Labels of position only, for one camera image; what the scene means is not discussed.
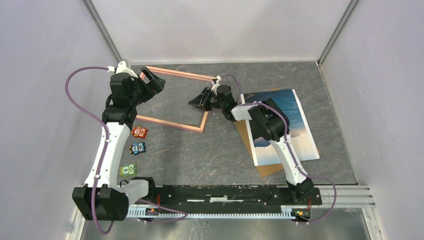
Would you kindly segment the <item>blue owl sticker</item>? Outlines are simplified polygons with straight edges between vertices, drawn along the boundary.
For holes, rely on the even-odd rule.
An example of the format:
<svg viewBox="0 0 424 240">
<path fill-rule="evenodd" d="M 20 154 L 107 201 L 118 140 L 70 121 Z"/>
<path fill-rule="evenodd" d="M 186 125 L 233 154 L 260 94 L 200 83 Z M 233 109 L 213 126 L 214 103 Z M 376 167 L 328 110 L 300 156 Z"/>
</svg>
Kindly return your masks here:
<svg viewBox="0 0 424 240">
<path fill-rule="evenodd" d="M 131 155 L 138 155 L 146 152 L 145 142 L 135 142 L 129 147 L 129 152 Z"/>
</svg>

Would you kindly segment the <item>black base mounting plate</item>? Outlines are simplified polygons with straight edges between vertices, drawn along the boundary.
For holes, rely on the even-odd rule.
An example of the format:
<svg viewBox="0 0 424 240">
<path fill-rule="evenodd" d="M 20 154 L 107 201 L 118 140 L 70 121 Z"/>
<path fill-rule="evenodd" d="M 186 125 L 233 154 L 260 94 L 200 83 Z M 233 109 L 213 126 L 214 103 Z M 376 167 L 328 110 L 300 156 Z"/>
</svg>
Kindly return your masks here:
<svg viewBox="0 0 424 240">
<path fill-rule="evenodd" d="M 286 185 L 163 185 L 156 186 L 137 201 L 187 214 L 271 214 L 282 206 L 320 206 L 320 190 L 315 187 L 299 196 Z"/>
</svg>

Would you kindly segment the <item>red owl sticker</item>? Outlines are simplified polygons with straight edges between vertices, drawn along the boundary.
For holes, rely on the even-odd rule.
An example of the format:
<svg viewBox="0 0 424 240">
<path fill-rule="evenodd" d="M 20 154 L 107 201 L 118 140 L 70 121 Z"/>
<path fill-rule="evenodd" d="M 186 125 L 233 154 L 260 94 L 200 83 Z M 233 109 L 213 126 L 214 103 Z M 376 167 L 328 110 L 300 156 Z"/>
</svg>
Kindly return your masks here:
<svg viewBox="0 0 424 240">
<path fill-rule="evenodd" d="M 131 135 L 135 138 L 145 139 L 148 133 L 148 129 L 145 127 L 136 126 L 131 130 Z"/>
</svg>

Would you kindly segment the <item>green owl sticker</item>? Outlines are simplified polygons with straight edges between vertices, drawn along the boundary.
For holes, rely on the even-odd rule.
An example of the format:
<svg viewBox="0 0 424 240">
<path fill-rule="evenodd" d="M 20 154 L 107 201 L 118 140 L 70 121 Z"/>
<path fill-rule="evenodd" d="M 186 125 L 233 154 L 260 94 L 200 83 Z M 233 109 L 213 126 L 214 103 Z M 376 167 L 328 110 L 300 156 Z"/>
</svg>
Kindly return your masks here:
<svg viewBox="0 0 424 240">
<path fill-rule="evenodd" d="M 135 176 L 137 174 L 137 164 L 131 163 L 119 168 L 119 175 L 122 177 Z"/>
</svg>

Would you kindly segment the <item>orange picture frame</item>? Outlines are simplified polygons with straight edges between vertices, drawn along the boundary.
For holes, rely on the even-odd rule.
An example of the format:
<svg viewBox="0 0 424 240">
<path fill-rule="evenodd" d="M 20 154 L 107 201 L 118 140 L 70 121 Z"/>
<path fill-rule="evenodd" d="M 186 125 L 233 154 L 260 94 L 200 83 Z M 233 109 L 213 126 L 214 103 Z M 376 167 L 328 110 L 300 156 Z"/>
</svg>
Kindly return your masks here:
<svg viewBox="0 0 424 240">
<path fill-rule="evenodd" d="M 165 69 L 165 68 L 154 67 L 154 66 L 146 66 L 146 67 L 152 73 L 159 73 L 159 74 L 165 74 L 165 75 L 170 75 L 170 76 L 177 76 L 177 77 L 194 79 L 194 80 L 199 80 L 199 81 L 206 81 L 206 82 L 212 82 L 215 79 L 215 77 L 208 76 L 208 75 L 201 75 L 201 74 L 195 74 L 195 73 L 183 72 L 183 71 L 178 71 L 178 70 Z M 155 123 L 155 124 L 161 124 L 161 125 L 165 125 L 165 126 L 170 126 L 170 127 L 175 127 L 175 128 L 183 129 L 183 130 L 189 130 L 189 131 L 194 131 L 194 132 L 202 133 L 204 131 L 204 128 L 205 128 L 205 125 L 206 125 L 208 114 L 209 113 L 207 111 L 204 111 L 203 112 L 202 118 L 200 119 L 199 126 L 193 126 L 193 125 L 188 125 L 188 124 L 183 124 L 183 123 L 177 123 L 177 122 L 172 122 L 172 121 L 168 121 L 168 120 L 162 120 L 162 119 L 158 119 L 158 118 L 154 118 L 154 117 L 148 117 L 148 116 L 143 116 L 143 115 L 137 115 L 136 116 L 136 119 L 137 120 L 141 120 L 141 121 L 145 121 L 145 122 L 150 122 L 150 123 Z"/>
</svg>

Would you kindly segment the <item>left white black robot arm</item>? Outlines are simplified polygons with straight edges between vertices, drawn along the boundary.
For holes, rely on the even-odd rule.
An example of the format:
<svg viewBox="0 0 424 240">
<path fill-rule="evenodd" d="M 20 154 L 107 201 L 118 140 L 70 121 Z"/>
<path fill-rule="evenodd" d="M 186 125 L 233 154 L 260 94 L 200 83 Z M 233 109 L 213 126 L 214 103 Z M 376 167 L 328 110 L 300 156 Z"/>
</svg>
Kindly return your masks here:
<svg viewBox="0 0 424 240">
<path fill-rule="evenodd" d="M 85 182 L 72 192 L 75 205 L 88 221 L 123 221 L 130 205 L 139 199 L 151 204 L 157 198 L 151 177 L 132 178 L 122 188 L 116 187 L 116 181 L 137 106 L 159 94 L 166 82 L 147 67 L 141 68 L 141 73 L 148 82 L 127 67 L 109 66 L 106 70 L 113 73 L 109 82 L 111 93 L 101 117 L 94 116 L 102 127 L 98 151 Z"/>
</svg>

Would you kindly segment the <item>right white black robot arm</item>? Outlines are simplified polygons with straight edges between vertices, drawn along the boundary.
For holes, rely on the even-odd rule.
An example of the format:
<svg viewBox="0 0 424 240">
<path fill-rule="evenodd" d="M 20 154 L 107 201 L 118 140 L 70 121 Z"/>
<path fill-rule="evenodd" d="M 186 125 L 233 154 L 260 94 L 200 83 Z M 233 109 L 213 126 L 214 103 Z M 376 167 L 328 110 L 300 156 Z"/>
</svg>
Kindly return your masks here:
<svg viewBox="0 0 424 240">
<path fill-rule="evenodd" d="M 239 103 L 233 97 L 230 86 L 219 85 L 213 88 L 205 87 L 188 104 L 207 112 L 219 109 L 224 117 L 232 122 L 251 121 L 253 136 L 270 142 L 279 157 L 289 187 L 289 199 L 295 204 L 302 204 L 309 198 L 314 183 L 294 150 L 289 118 L 274 100 L 269 97 L 262 101 Z"/>
</svg>

